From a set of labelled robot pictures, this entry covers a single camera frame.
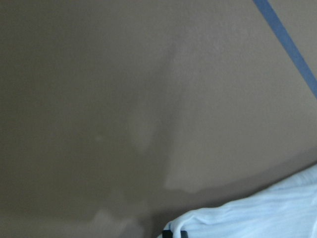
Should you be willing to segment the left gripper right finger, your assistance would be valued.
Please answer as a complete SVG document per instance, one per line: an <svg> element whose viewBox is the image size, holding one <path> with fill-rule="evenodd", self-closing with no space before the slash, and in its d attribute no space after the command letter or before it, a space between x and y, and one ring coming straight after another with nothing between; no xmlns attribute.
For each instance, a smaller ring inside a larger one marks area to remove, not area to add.
<svg viewBox="0 0 317 238"><path fill-rule="evenodd" d="M181 231L181 238L188 238L188 233L186 231Z"/></svg>

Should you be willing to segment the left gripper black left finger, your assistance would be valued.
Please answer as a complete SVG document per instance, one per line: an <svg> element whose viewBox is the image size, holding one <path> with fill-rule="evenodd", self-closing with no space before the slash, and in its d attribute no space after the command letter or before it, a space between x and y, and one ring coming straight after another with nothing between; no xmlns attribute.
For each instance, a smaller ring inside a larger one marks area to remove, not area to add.
<svg viewBox="0 0 317 238"><path fill-rule="evenodd" d="M163 230L162 231L162 238L172 238L172 231L171 230Z"/></svg>

